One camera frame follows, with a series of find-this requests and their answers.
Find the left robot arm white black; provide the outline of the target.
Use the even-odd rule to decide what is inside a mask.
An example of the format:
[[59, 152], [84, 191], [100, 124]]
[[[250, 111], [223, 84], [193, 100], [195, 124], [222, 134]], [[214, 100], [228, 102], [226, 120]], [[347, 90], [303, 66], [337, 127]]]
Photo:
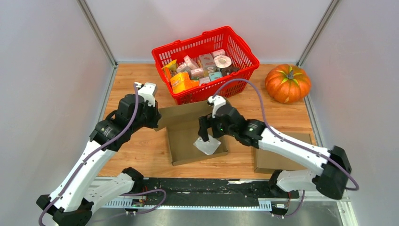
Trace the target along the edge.
[[83, 154], [51, 194], [36, 203], [60, 226], [84, 226], [109, 201], [123, 194], [145, 195], [143, 175], [132, 167], [95, 189], [90, 185], [103, 166], [139, 129], [157, 128], [161, 114], [152, 93], [127, 94], [118, 108], [96, 124]]

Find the brown cardboard sheet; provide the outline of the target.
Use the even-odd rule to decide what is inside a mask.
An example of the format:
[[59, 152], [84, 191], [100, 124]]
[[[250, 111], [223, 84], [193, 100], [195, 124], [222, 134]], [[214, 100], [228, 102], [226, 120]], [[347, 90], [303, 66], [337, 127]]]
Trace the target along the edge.
[[198, 150], [193, 143], [198, 139], [199, 117], [212, 113], [212, 108], [206, 101], [160, 108], [161, 119], [158, 122], [159, 131], [166, 129], [168, 149], [173, 166], [207, 160], [228, 154], [227, 142], [219, 138], [221, 145], [212, 155], [206, 155]]

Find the white paper packet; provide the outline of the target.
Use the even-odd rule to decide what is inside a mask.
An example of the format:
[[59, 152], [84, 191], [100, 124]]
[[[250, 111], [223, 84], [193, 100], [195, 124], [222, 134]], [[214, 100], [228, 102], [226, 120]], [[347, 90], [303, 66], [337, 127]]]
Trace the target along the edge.
[[221, 145], [221, 142], [218, 139], [212, 137], [211, 135], [208, 135], [208, 138], [209, 138], [208, 141], [204, 141], [201, 137], [198, 137], [198, 139], [193, 143], [193, 145], [204, 154], [212, 155]]

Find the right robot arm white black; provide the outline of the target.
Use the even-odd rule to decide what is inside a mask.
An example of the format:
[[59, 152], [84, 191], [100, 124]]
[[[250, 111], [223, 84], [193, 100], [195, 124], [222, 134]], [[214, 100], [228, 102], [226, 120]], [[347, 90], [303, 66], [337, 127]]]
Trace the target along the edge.
[[268, 184], [269, 193], [274, 197], [295, 190], [315, 190], [328, 198], [340, 200], [352, 178], [352, 168], [343, 148], [334, 146], [327, 149], [300, 141], [267, 126], [265, 122], [245, 119], [229, 104], [199, 117], [198, 135], [203, 142], [208, 142], [211, 137], [228, 135], [244, 146], [279, 154], [306, 168], [274, 171]]

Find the brown cardboard box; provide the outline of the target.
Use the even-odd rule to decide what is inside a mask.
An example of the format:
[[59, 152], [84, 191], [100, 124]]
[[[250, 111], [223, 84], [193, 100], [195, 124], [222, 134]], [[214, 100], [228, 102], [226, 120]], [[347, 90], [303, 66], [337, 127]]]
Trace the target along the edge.
[[254, 158], [254, 172], [272, 174], [275, 170], [305, 170], [301, 164], [271, 151], [251, 148]]

